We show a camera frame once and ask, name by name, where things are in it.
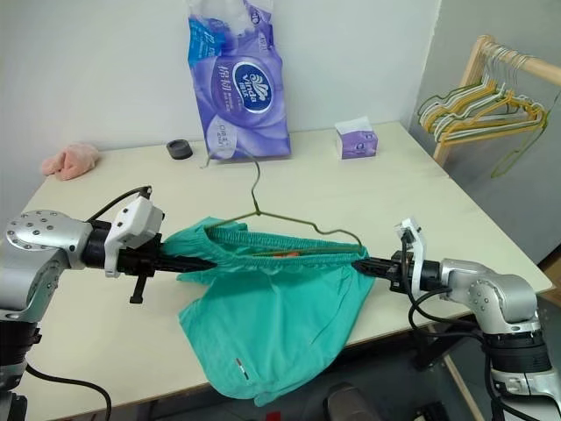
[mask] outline black round object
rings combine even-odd
[[[175,160],[186,160],[193,154],[193,150],[185,139],[172,140],[167,144],[167,151]]]

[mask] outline tissue paper package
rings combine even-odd
[[[207,149],[228,159],[290,154],[271,13],[243,0],[191,6],[188,63]]]

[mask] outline hanger hook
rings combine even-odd
[[[257,187],[257,184],[259,183],[259,180],[261,179],[261,167],[259,166],[259,162],[257,161],[257,158],[255,158],[253,155],[251,155],[249,152],[247,152],[244,148],[239,147],[239,146],[235,146],[234,148],[223,147],[223,148],[215,149],[214,151],[209,151],[209,156],[207,157],[207,161],[204,164],[204,166],[202,166],[201,168],[207,168],[210,164],[210,160],[212,160],[213,157],[217,153],[220,153],[220,152],[223,152],[223,151],[231,151],[232,149],[235,152],[240,152],[241,154],[243,154],[247,158],[249,158],[255,164],[255,167],[257,168],[257,177],[255,178],[255,182],[253,182],[253,185],[252,185],[252,200],[253,200],[253,207],[255,207],[255,212],[257,213],[257,215],[260,215],[261,214],[261,209],[259,208],[259,204],[257,203],[257,199],[255,198],[255,188]]]

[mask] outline wooden rod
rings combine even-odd
[[[481,52],[485,55],[489,55],[497,46],[499,46],[499,44],[488,41],[485,43],[483,48],[481,48]],[[512,62],[511,58],[511,54],[505,54],[505,56],[500,57],[500,60],[505,62]],[[522,64],[521,69],[530,73],[531,75],[544,79],[547,82],[553,83],[557,86],[561,86],[561,68],[558,66],[554,66],[547,61],[537,59],[536,57],[529,57]]]

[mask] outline floor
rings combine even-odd
[[[539,299],[540,318],[550,349],[550,357],[561,367],[561,337],[552,334],[561,326],[561,309],[546,300]],[[473,420],[465,401],[450,374],[442,364],[436,364],[425,372],[417,372],[410,364],[413,350],[377,356],[367,362],[343,364],[336,370],[322,374],[314,381],[285,395],[264,408],[256,408],[252,401],[223,399],[217,402],[216,392],[197,397],[175,396],[153,407],[152,416],[144,419],[161,421],[238,421],[266,419],[269,412],[279,411],[282,421],[323,421],[323,400],[331,388],[341,382],[358,387],[367,402],[377,408],[383,419],[411,421],[415,408],[434,401],[441,401],[454,421]],[[451,353],[452,359],[475,398],[485,419],[490,419],[489,399],[483,385],[483,354],[478,343],[465,340]],[[140,420],[144,407],[115,409],[112,421]],[[75,421],[90,421],[78,417]],[[96,420],[102,420],[100,414]]]

